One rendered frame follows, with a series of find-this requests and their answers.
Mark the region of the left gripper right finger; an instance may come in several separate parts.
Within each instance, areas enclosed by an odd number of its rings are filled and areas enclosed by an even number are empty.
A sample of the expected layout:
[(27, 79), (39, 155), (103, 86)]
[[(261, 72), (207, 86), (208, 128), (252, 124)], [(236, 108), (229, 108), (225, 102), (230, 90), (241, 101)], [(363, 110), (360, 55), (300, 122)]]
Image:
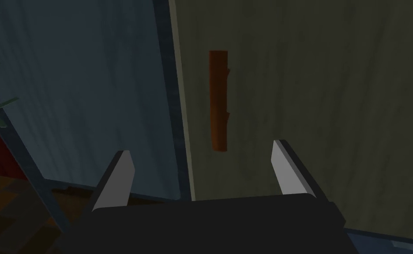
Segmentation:
[(273, 142), (271, 163), (282, 194), (306, 193), (328, 201), (318, 183), (286, 140)]

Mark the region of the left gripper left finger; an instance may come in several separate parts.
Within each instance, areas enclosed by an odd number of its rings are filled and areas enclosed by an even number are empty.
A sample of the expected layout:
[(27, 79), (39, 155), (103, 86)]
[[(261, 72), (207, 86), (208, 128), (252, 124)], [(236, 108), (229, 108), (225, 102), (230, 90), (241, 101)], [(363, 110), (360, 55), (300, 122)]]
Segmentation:
[(84, 213), (98, 208), (126, 206), (134, 175), (135, 166), (130, 151), (117, 151), (93, 191)]

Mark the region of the olive cupboard door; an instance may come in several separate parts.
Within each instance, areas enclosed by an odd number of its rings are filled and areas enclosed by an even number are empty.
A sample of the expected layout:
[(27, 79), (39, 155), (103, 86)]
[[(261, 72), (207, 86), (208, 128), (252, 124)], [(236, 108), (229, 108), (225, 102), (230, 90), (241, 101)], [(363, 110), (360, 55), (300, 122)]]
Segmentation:
[[(413, 0), (169, 0), (193, 200), (281, 193), (295, 150), (346, 227), (413, 239)], [(227, 51), (227, 151), (209, 51)]]

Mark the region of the blue-grey cupboard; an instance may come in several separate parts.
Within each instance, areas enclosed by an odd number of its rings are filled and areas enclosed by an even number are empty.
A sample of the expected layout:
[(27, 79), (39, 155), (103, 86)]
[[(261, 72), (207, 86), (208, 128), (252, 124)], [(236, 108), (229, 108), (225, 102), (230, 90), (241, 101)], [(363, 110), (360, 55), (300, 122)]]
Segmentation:
[(96, 187), (118, 150), (131, 192), (191, 200), (169, 0), (0, 0), (0, 136), (62, 231), (53, 188)]

